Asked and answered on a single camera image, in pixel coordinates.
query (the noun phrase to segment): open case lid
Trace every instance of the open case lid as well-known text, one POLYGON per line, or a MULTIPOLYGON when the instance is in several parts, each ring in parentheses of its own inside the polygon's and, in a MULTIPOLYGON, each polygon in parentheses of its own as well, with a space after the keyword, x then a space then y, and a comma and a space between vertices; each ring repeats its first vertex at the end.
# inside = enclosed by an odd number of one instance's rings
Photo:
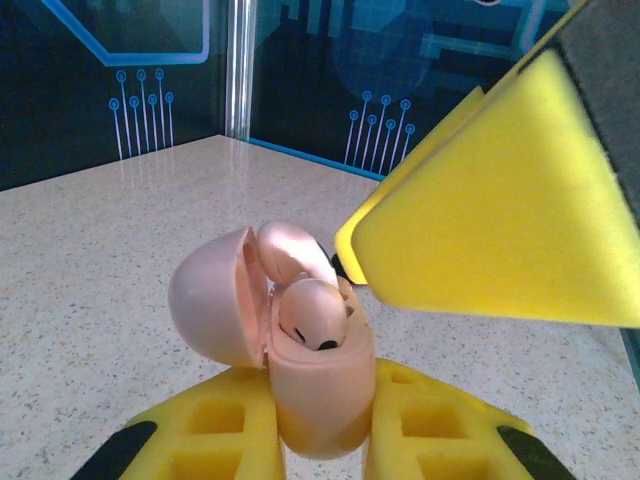
POLYGON ((267 277, 252 228, 195 250, 169 284, 178 333, 199 354, 226 365, 263 366, 267 299, 267 277))

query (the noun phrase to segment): pink earbud case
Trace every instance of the pink earbud case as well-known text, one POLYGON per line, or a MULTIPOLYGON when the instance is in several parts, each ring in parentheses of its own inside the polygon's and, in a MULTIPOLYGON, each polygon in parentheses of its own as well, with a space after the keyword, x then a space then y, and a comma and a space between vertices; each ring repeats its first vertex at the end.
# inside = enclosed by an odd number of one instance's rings
POLYGON ((370 431, 375 395, 373 334, 349 282, 338 278, 351 312, 343 344, 312 351, 279 326, 281 290, 271 297, 252 228, 191 253, 169 285, 176 328, 201 355, 231 366, 267 368, 278 429, 297 454, 332 459, 357 449, 370 431))

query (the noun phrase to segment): wireless earbud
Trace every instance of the wireless earbud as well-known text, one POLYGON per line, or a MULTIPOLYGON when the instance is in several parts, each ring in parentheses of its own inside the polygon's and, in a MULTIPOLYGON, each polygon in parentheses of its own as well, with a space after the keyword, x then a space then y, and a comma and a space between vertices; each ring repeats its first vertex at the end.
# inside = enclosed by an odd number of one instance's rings
POLYGON ((286 222, 269 222, 258 230, 258 254, 267 276, 278 285, 293 283, 301 273, 338 288, 338 277, 318 242, 286 222))
POLYGON ((346 305, 338 277, 315 238, 295 225, 269 222, 258 230, 258 254, 267 276, 286 287, 280 298, 280 328, 311 350, 342 345, 346 305), (308 278, 299 277, 306 274, 308 278))
POLYGON ((328 283, 305 278, 292 283, 279 302, 280 328, 310 350, 342 345, 347 336, 347 307, 328 283))

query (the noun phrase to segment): speckled countertop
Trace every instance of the speckled countertop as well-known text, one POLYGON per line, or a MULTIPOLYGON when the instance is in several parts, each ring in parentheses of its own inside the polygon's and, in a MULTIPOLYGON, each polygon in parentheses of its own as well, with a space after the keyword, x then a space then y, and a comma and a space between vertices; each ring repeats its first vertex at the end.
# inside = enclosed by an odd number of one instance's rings
MULTIPOLYGON (((215 137, 0 193, 0 478, 67 479, 132 416, 224 369, 174 330, 194 248, 270 219, 328 247, 373 181, 215 137)), ((527 420, 582 479, 640 479, 616 329, 408 313, 359 297, 378 353, 527 420)), ((360 478, 360 454, 290 478, 360 478)))

